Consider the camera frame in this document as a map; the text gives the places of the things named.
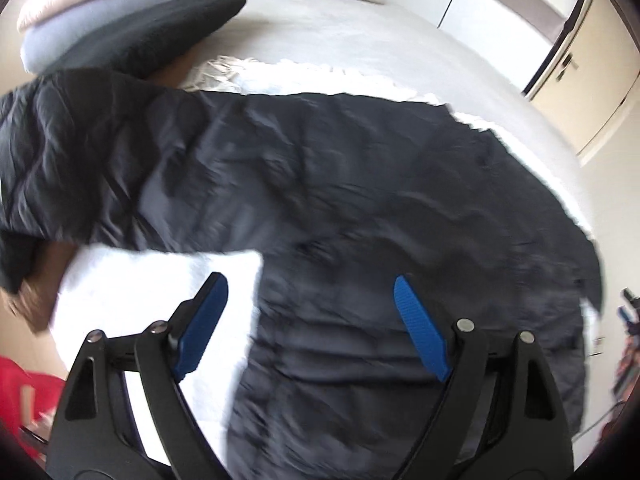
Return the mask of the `white grey checked blanket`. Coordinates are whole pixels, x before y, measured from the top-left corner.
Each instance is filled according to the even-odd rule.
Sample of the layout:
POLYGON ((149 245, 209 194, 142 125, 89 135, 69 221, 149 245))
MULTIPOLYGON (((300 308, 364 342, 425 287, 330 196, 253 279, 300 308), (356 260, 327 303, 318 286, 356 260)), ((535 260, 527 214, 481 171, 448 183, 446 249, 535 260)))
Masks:
MULTIPOLYGON (((349 93, 392 101, 446 105, 459 122, 493 131, 509 152, 550 188, 578 226, 590 231, 592 213, 578 160, 548 119, 524 96, 485 66, 413 68, 354 63, 326 64, 294 58, 265 63, 217 55, 180 80, 189 91, 235 93, 349 93)), ((186 380, 186 398, 210 445, 226 450, 232 396, 243 369, 258 310, 255 294, 260 258, 254 252, 228 256, 124 252, 103 246, 83 249, 58 293, 52 325, 65 364, 75 359, 83 334, 100 328, 110 336, 143 330, 171 315, 196 292, 209 273, 228 276, 229 303, 202 364, 186 380)))

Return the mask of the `black puffer jacket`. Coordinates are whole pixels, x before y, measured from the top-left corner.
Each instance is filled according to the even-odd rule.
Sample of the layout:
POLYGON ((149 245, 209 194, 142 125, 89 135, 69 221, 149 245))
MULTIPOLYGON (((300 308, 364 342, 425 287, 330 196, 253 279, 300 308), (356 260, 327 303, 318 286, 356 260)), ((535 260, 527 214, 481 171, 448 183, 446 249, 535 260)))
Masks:
POLYGON ((582 426, 596 248, 493 133, 442 106, 61 70, 1 100, 1 233, 10 286, 40 240, 262 256, 235 479, 399 468, 440 391, 394 305, 402 274, 482 330, 533 332, 582 426))

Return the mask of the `black folded garment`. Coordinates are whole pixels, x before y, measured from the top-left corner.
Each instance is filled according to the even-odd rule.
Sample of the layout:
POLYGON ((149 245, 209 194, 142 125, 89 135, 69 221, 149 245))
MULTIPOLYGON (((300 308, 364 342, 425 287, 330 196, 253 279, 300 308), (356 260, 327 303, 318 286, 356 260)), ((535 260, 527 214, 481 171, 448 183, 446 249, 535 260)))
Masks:
POLYGON ((171 0, 89 32, 41 75, 100 68, 140 79, 174 62, 237 16, 246 0, 171 0))

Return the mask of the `red plastic stool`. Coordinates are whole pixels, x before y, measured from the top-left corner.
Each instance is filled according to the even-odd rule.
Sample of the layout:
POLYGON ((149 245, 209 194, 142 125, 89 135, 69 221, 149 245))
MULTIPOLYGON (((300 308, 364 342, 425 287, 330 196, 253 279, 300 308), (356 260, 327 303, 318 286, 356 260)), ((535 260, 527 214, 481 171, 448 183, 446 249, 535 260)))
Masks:
POLYGON ((41 454, 21 437, 21 428, 44 422, 58 406, 64 380, 23 370, 14 361, 1 358, 1 422, 27 455, 38 460, 41 454))

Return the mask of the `light blue folded blanket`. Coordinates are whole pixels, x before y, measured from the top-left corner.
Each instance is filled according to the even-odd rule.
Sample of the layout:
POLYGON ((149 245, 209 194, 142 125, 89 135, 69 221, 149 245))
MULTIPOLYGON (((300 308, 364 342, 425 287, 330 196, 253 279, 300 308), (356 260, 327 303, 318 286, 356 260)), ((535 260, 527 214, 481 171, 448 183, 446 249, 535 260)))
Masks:
POLYGON ((82 37, 129 14, 172 0, 90 0, 26 30, 20 57, 24 70, 38 74, 82 37))

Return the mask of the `grey bed sheet mattress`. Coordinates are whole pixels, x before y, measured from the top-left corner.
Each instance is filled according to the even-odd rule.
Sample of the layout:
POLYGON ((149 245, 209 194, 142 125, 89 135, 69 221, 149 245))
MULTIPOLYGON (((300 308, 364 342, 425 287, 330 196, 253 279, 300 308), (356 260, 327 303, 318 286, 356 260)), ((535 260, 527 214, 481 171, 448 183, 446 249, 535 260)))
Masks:
POLYGON ((459 122, 492 130, 594 233, 573 149, 485 61, 399 6, 359 0, 246 0, 209 36, 186 90, 375 96, 445 104, 459 122))

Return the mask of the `white sliding wardrobe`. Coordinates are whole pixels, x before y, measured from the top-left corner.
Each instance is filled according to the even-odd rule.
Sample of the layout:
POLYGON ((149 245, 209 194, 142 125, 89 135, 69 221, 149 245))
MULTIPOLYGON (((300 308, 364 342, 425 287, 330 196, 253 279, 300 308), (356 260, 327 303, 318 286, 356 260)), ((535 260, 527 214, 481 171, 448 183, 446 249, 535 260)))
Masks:
POLYGON ((578 0, 388 0, 470 49, 523 92, 532 88, 578 0))

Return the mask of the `cream door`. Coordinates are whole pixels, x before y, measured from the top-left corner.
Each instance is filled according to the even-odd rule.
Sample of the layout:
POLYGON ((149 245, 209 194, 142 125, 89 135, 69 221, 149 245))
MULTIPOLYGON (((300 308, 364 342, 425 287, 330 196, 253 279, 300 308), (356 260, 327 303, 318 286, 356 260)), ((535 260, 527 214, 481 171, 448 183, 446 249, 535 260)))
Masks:
POLYGON ((639 49, 612 1, 585 0, 574 28, 527 97, 586 159, 638 76, 639 49))

